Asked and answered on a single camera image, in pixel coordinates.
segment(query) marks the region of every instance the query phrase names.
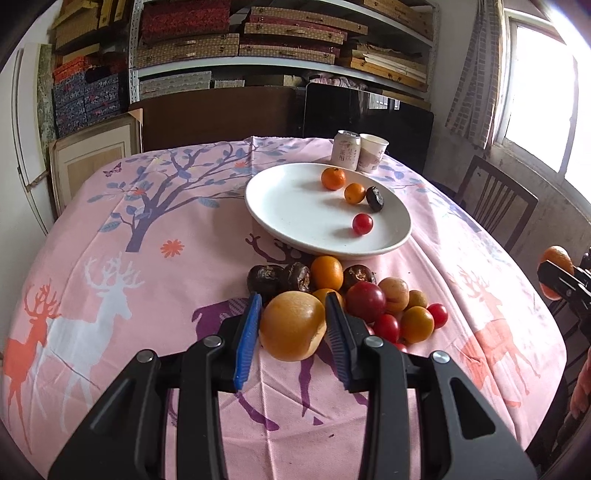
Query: pink tablecloth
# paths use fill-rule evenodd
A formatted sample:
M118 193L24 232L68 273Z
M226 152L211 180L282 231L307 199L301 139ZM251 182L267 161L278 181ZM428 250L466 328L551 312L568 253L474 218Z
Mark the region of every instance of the pink tablecloth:
M166 355L217 331L243 308L253 265L310 259L256 224L244 187L262 169L317 161L331 147L198 145L113 163L85 183L31 269L5 352L4 416L42 474L135 352ZM399 195L414 229L403 247L365 263L450 312L410 352L447 351L526 447L566 360L553 318L509 255L446 196L392 159L374 178ZM244 391L224 394L220 409L231 478L357 478L366 399L344 392L325 343L296 363L257 349ZM174 406L169 420L172 455Z

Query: orange deer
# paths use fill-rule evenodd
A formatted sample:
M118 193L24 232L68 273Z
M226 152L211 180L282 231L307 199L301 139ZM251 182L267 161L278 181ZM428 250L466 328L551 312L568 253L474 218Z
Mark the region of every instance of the orange deer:
M27 297L31 289L27 289L24 298L24 309L30 317L31 330L25 343L9 338L5 351L4 374L11 379L8 390L8 428L10 429L10 403L12 397L16 395L18 416L21 419L22 431L25 435L25 442L27 443L29 452L31 452L31 445L29 444L25 422L22 418L21 387L27 379L29 370L35 361L37 343L40 343L41 346L45 346L47 343L47 319L54 319L59 315L57 313L59 304L56 300L56 292L53 293L53 297L48 301L50 289L51 282L39 288L39 293L35 295L35 307L32 310L29 308L27 302Z
M525 394L529 395L530 391L528 390L523 375L521 374L517 359L521 358L527 363L535 373L536 377L539 378L540 375L535 371L527 357L515 346L509 324L499 309L499 307L502 306L502 302L488 291L490 284L485 283L481 278L474 278L463 269L460 269L460 276L464 285L470 290L468 296L471 299L483 301L493 317L492 321L488 322L481 330L478 330L460 350L463 354L464 363L470 370L472 381L480 390L484 386L486 377L490 375L493 394L502 398L499 387L492 378L491 370L497 362L499 362L506 354L509 354L513 361L513 365L515 366L515 371L523 383ZM521 406L521 402L519 401L506 400L504 398L503 401L510 407Z

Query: orange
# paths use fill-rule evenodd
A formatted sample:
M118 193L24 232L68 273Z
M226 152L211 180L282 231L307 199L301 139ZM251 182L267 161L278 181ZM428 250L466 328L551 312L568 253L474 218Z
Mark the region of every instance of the orange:
M325 188L329 190L338 190L345 186L345 172L340 168L329 167L324 169L320 180Z
M433 315L423 307L409 308L400 320L400 336L407 343L419 343L427 340L434 328Z
M420 290L411 290L408 292L408 305L406 309L411 309L412 307L423 307L424 309L427 308L429 305L427 301L427 296Z
M569 254L564 248L559 247L558 245L547 248L542 254L538 265L546 260L550 260L554 265L562 268L565 272L574 275L573 261L570 259ZM540 283L540 288L547 299L560 300L560 295L558 295L554 290L546 287L546 285L542 285Z
M408 285L402 278L386 277L378 283L378 287L386 295L386 313L396 315L407 307Z
M340 290L343 286L343 265L335 257L317 257L310 266L316 288Z
M313 355L325 333L322 303L302 291L279 294L261 315L261 345L284 362L298 362Z
M352 183L345 188L345 200L350 205L357 205L365 198L365 188L359 183Z
M340 303L340 307L342 309L345 308L345 301L343 299L343 297L340 295L339 292L333 290L332 288L321 288L320 290L316 290L312 295L314 297L316 297L318 300L320 300L322 302L322 305L324 305L324 302L326 301L326 296L330 293L330 292L334 292L336 293L336 297Z

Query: white plate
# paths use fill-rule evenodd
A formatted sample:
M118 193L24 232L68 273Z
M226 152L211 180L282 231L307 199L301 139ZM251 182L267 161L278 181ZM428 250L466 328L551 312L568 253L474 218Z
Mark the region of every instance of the white plate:
M255 220L277 239L302 251L360 259L390 252L410 236L407 208L396 195L361 173L345 170L346 184L377 187L384 198L381 212L372 212L366 200L345 201L344 188L331 191L320 176L329 165L292 163L278 165L254 176L246 187L246 206ZM359 236L352 228L358 213L368 213L374 228Z

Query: red tomato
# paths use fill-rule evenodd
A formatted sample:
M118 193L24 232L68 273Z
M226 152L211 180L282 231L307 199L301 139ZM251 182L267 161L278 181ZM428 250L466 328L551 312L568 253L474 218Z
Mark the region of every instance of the red tomato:
M441 303L433 303L427 307L427 310L433 315L433 322L435 323L435 328L443 327L449 315L447 314L447 308Z
M353 230L357 235L366 235L374 227L374 220L367 213L358 213L353 219Z
M347 313L373 323L386 309L386 295L375 283L360 281L347 290L345 303Z
M400 327L398 320L388 313L380 315L374 323L374 332L390 343L398 343L400 337Z

